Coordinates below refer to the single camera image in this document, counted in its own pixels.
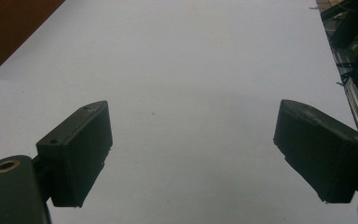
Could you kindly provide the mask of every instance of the brown wooden object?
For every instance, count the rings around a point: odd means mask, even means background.
[[[0,0],[0,65],[64,0]]]

